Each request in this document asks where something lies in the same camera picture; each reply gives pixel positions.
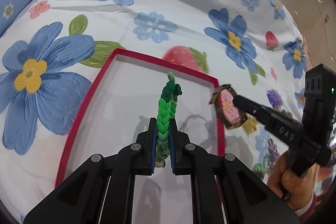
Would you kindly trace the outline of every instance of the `braided cord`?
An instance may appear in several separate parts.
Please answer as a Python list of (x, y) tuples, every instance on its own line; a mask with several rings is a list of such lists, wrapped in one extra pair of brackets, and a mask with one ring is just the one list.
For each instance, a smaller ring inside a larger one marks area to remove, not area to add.
[(182, 95), (181, 86), (175, 84), (174, 75), (168, 73), (169, 82), (162, 90), (159, 100), (159, 112), (157, 114), (157, 146), (156, 158), (158, 161), (165, 160), (169, 155), (169, 119), (175, 118), (177, 97)]

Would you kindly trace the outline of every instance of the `screw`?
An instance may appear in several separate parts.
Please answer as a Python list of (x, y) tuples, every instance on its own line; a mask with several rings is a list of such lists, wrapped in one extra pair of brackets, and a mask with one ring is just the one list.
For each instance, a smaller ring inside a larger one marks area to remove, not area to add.
[(191, 150), (194, 150), (196, 148), (196, 146), (192, 143), (188, 143), (188, 144), (185, 145), (185, 148), (186, 148), (186, 150), (191, 151)]
[(231, 153), (226, 153), (225, 154), (225, 159), (228, 160), (228, 161), (233, 161), (235, 160), (235, 155), (231, 154)]
[(138, 144), (138, 143), (134, 143), (131, 145), (131, 149), (134, 150), (134, 151), (137, 151), (141, 148), (141, 145)]
[(101, 156), (99, 154), (92, 155), (91, 160), (93, 162), (98, 162), (101, 160)]

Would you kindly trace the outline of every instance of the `pink flower charm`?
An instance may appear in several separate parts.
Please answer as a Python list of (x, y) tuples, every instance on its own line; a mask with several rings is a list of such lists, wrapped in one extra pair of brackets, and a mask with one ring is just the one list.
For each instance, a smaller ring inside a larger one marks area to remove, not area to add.
[(34, 19), (41, 15), (41, 13), (44, 13), (50, 9), (50, 5), (48, 4), (47, 0), (41, 1), (37, 3), (35, 6), (30, 8), (28, 12), (30, 13), (30, 18)]
[(239, 112), (233, 105), (231, 93), (228, 90), (223, 90), (220, 93), (220, 98), (222, 100), (223, 114), (226, 119), (231, 123), (237, 122), (240, 119)]
[(271, 75), (272, 75), (272, 77), (274, 78), (275, 81), (278, 80), (278, 76), (277, 76), (277, 74), (275, 73), (274, 68), (271, 68)]

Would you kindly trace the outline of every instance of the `tiled floor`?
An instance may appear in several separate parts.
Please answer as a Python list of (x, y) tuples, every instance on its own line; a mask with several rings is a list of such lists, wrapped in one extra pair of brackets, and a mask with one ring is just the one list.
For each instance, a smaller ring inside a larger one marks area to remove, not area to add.
[(313, 66), (336, 71), (336, 5), (333, 0), (282, 0), (305, 36)]

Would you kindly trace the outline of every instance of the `human hand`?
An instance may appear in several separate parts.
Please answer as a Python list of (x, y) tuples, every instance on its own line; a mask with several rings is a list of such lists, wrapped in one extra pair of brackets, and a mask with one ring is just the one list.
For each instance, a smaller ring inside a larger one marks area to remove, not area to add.
[(315, 168), (313, 165), (308, 169), (304, 178), (298, 177), (291, 169), (287, 168), (287, 153), (283, 153), (273, 168), (268, 186), (278, 196), (282, 197), (283, 192), (280, 189), (281, 184), (291, 193), (287, 205), (294, 211), (305, 207), (312, 195), (315, 183)]

